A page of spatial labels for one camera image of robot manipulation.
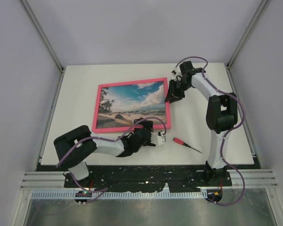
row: white table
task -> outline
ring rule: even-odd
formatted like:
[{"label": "white table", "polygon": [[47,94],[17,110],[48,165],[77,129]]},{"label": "white table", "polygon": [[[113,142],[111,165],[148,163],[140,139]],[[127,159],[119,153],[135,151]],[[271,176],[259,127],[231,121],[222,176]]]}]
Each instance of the white table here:
[{"label": "white table", "polygon": [[[92,128],[93,112],[99,84],[168,77],[175,64],[139,65],[74,65],[67,66],[41,165],[55,165],[58,157],[55,138],[81,125]],[[223,63],[210,63],[206,68],[215,85],[231,92]],[[204,164],[210,148],[210,130],[206,125],[207,100],[196,89],[185,92],[185,99],[170,105],[172,128],[167,131],[167,143],[158,147],[143,147],[125,158],[94,153],[85,161],[88,165],[187,165]],[[119,134],[106,134],[112,138]],[[173,142],[178,137],[201,150],[200,154]],[[231,133],[226,160],[233,164],[253,164],[249,144],[241,127]]]}]

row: wall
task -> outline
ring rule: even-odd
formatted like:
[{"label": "wall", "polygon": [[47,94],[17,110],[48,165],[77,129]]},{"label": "wall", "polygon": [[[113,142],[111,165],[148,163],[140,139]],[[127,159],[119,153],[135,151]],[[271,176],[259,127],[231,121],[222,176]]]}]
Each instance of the wall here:
[{"label": "wall", "polygon": [[62,65],[227,62],[260,0],[28,0]]},{"label": "wall", "polygon": [[33,170],[58,70],[17,0],[0,1],[0,226]]},{"label": "wall", "polygon": [[283,0],[271,1],[234,66],[263,163],[283,195]]}]

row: framed picture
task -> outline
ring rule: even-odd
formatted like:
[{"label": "framed picture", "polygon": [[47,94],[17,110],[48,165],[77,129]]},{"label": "framed picture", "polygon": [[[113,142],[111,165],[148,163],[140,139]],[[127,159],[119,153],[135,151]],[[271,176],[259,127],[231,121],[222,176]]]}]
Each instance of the framed picture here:
[{"label": "framed picture", "polygon": [[[155,116],[171,128],[170,105],[165,103],[167,78],[127,81],[99,85],[92,131],[113,133],[126,131],[134,119]],[[163,129],[153,119],[154,129]]]}]

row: sand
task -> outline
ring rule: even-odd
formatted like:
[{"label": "sand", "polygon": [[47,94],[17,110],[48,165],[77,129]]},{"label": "sand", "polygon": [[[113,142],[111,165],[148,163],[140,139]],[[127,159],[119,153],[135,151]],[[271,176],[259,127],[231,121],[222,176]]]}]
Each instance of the sand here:
[{"label": "sand", "polygon": [[[116,119],[115,116],[120,114],[123,119]],[[97,120],[98,129],[113,128],[113,127],[128,127],[133,125],[134,119],[158,117],[163,122],[166,122],[166,116],[160,111],[144,111],[144,112],[117,112],[117,113],[99,113]],[[154,124],[161,124],[158,120],[153,119]]]}]

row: blue sky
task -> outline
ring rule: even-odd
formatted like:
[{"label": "blue sky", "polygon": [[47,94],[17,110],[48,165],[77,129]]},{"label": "blue sky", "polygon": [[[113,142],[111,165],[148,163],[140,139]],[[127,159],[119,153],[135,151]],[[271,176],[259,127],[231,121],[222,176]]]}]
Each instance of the blue sky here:
[{"label": "blue sky", "polygon": [[113,86],[106,96],[114,100],[113,112],[164,108],[163,82],[141,83],[137,85]]}]

